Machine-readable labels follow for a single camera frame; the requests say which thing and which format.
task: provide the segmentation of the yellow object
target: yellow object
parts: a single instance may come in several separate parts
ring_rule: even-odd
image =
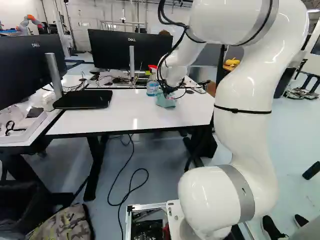
[[[236,58],[232,58],[231,60],[228,59],[227,61],[225,61],[225,65],[230,66],[230,67],[234,67],[236,65],[238,65],[240,63],[240,60],[236,60]]]

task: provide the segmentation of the black strap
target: black strap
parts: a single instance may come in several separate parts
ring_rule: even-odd
[[[233,114],[242,113],[242,114],[270,114],[271,111],[250,111],[250,110],[241,110],[237,108],[228,108],[223,106],[214,105],[215,108],[232,112]]]

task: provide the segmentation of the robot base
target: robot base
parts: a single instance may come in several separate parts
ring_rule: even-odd
[[[166,213],[169,223],[171,240],[201,240],[185,220],[185,215],[181,209],[179,200],[166,202]],[[222,240],[231,231],[231,227],[226,227],[215,231],[208,240]]]
[[[185,220],[179,200],[166,202],[171,240],[201,240]]]

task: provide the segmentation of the black bag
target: black bag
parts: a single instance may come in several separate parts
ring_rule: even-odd
[[[37,182],[4,179],[0,181],[0,237],[23,239],[52,216],[50,195]]]

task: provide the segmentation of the monitor screen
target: monitor screen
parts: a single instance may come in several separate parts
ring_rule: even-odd
[[[134,46],[135,70],[158,65],[172,48],[173,37],[148,33],[88,29],[94,66],[101,69],[130,69],[129,46]]]
[[[45,53],[55,53],[62,77],[67,73],[58,35],[0,37],[0,110],[31,96],[51,82]]]
[[[315,45],[313,46],[313,49],[311,51],[312,54],[320,55],[320,36],[316,40]]]

